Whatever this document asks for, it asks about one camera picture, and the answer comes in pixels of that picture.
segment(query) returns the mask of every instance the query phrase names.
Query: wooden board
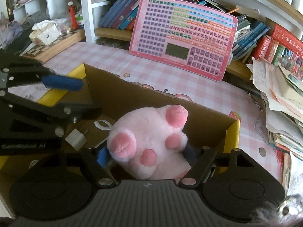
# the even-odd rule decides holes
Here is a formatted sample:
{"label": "wooden board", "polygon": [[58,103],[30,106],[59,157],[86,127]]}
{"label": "wooden board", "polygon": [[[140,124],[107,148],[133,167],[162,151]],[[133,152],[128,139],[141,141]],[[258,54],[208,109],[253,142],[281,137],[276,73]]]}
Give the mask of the wooden board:
{"label": "wooden board", "polygon": [[43,63],[61,53],[65,49],[74,45],[76,42],[85,38],[84,29],[78,29],[70,34],[63,34],[57,40],[46,46],[35,45],[32,49],[26,52],[23,56],[40,60]]}
{"label": "wooden board", "polygon": [[131,41],[132,31],[127,30],[116,30],[112,28],[99,27],[95,29],[95,35],[99,37],[108,37],[114,39],[120,39],[123,41]]}

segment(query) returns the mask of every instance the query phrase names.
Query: pink paw pad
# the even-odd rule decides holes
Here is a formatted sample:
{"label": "pink paw pad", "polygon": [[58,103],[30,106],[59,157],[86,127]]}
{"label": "pink paw pad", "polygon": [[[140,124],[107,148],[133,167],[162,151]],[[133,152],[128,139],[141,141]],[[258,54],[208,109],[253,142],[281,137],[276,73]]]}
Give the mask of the pink paw pad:
{"label": "pink paw pad", "polygon": [[167,149],[177,149],[181,146],[181,137],[178,134],[172,134],[165,140]]}
{"label": "pink paw pad", "polygon": [[141,157],[141,164],[144,166],[153,166],[156,163],[157,155],[152,149],[145,149]]}
{"label": "pink paw pad", "polygon": [[119,158],[126,158],[135,153],[135,141],[121,132],[112,140],[110,151]]}
{"label": "pink paw pad", "polygon": [[166,120],[170,126],[180,128],[187,121],[188,111],[181,105],[171,106],[166,110]]}

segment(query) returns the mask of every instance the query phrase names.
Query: blue foam grip pad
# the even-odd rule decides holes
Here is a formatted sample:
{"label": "blue foam grip pad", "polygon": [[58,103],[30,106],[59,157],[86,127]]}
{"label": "blue foam grip pad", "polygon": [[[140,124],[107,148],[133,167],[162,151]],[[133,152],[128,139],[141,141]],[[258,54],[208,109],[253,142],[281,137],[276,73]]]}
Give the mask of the blue foam grip pad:
{"label": "blue foam grip pad", "polygon": [[81,79],[71,78],[60,75],[47,75],[42,77],[42,83],[47,88],[66,89],[66,90],[81,90],[83,82]]}
{"label": "blue foam grip pad", "polygon": [[107,163],[110,161],[110,159],[111,159],[111,155],[109,154],[107,147],[102,148],[99,151],[98,157],[97,157],[97,162],[99,163],[99,165],[101,165],[102,167],[105,167],[107,165]]}

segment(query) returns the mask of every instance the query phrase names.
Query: red bottle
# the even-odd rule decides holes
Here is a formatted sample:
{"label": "red bottle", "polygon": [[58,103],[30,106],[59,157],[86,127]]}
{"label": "red bottle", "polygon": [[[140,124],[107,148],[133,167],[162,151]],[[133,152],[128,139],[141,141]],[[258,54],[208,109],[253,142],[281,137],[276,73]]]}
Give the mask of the red bottle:
{"label": "red bottle", "polygon": [[71,21],[72,21],[72,28],[76,30],[78,28],[77,20],[76,20],[76,13],[73,8],[73,2],[69,2],[69,13],[71,14]]}

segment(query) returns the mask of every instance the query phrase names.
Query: cardboard box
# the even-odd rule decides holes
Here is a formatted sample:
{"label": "cardboard box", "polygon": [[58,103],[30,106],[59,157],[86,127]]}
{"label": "cardboard box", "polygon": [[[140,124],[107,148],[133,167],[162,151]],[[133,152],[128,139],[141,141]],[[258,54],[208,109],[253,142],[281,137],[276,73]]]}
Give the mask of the cardboard box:
{"label": "cardboard box", "polygon": [[[185,107],[189,116],[183,132],[188,136],[188,142],[196,147],[209,146],[219,152],[230,153],[238,147],[240,122],[236,118],[219,113],[210,108],[187,100],[172,97],[166,94],[144,88],[139,83],[126,82],[116,75],[96,69],[92,66],[81,64],[68,76],[83,79],[84,88],[79,92],[69,92],[82,103],[97,104],[102,108],[100,118],[114,123],[126,113],[143,107],[163,107],[165,105],[179,104]],[[47,106],[55,105],[59,100],[64,101],[66,91],[50,90],[38,102]],[[88,129],[87,144],[85,147],[93,147],[98,141],[106,138],[109,131],[101,131],[94,127],[91,121],[81,121],[72,124],[66,135],[77,127],[85,126]],[[75,150],[64,143],[63,149],[67,152]],[[11,177],[10,184],[17,180],[28,170],[30,162],[41,155],[11,156],[0,170],[0,176]],[[0,186],[0,194],[7,199],[8,191],[3,191]]]}

